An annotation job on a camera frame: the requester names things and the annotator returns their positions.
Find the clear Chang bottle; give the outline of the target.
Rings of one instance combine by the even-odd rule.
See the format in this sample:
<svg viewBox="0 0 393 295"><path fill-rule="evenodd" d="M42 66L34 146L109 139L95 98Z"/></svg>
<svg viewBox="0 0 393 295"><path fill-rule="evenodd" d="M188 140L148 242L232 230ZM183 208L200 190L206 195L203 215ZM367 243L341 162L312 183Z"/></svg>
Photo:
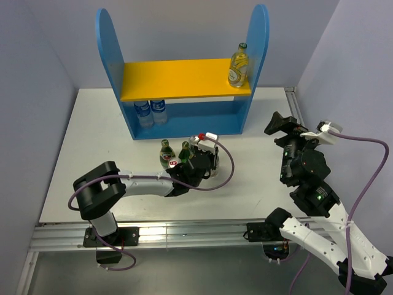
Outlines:
<svg viewBox="0 0 393 295"><path fill-rule="evenodd" d="M240 88L247 76L249 66L249 55L246 52L247 44L242 42L238 46L238 50L232 55L228 70L228 83L232 87Z"/></svg>
<svg viewBox="0 0 393 295"><path fill-rule="evenodd" d="M204 179L214 178L218 174L218 169L219 169L219 165L220 165L220 159L219 159L218 154L215 154L214 156L210 156L209 159L211 160L211 165L205 171L204 176L203 176Z"/></svg>

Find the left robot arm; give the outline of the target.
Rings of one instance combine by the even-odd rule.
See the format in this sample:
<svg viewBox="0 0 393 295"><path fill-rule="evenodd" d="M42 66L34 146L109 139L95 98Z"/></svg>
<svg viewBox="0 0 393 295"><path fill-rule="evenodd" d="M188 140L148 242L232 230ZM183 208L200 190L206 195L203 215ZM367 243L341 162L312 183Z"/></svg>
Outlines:
<svg viewBox="0 0 393 295"><path fill-rule="evenodd" d="M117 221L111 208L122 198L135 195L157 195L177 197L188 193L190 187L198 187L208 179L219 161L216 146L213 151L204 151L193 146L193 156L163 170L157 175L144 178L129 177L121 172L115 162L107 161L81 176L73 183L77 199L77 211L83 220L89 221L105 245L117 243L120 237Z"/></svg>

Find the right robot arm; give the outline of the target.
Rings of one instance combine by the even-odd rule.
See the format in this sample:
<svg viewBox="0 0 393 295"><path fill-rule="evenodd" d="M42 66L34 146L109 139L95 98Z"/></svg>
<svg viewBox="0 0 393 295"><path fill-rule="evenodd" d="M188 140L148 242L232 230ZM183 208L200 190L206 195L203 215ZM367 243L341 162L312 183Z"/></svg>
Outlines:
<svg viewBox="0 0 393 295"><path fill-rule="evenodd" d="M330 168L324 154L316 149L322 144L333 145L339 138L361 138L343 135L340 126L327 120L320 122L317 130L310 132L296 118L274 112L264 132L285 133L274 141L283 149L279 179L295 188L290 193L294 204L330 238L315 233L282 208L266 218L267 236L291 240L319 258L337 274L346 294L381 294L387 286L384 277L392 274L392 257L380 252L354 223L356 206L346 211L325 182Z"/></svg>

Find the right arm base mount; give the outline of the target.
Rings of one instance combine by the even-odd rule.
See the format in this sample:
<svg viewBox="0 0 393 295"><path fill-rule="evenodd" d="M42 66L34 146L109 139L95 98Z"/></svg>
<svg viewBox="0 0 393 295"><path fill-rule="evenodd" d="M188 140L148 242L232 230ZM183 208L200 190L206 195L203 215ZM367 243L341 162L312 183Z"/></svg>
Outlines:
<svg viewBox="0 0 393 295"><path fill-rule="evenodd" d="M280 262L289 256L289 241L283 238L279 229L270 223L247 223L243 238L250 243L260 242L268 261Z"/></svg>

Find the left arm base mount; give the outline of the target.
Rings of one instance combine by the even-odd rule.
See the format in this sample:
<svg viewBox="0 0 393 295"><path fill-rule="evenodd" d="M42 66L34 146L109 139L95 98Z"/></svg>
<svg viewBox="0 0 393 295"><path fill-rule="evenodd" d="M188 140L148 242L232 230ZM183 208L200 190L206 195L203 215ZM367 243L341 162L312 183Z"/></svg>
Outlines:
<svg viewBox="0 0 393 295"><path fill-rule="evenodd" d="M139 242L139 228L138 227L119 227L113 234L110 234L102 239L111 246L124 250L127 246L137 246ZM106 247L96 237L95 231L92 227L85 230L85 236L82 243L84 248L96 248L96 261L98 264L104 266L112 266L118 264L122 259L123 254L116 250L99 250L98 248Z"/></svg>

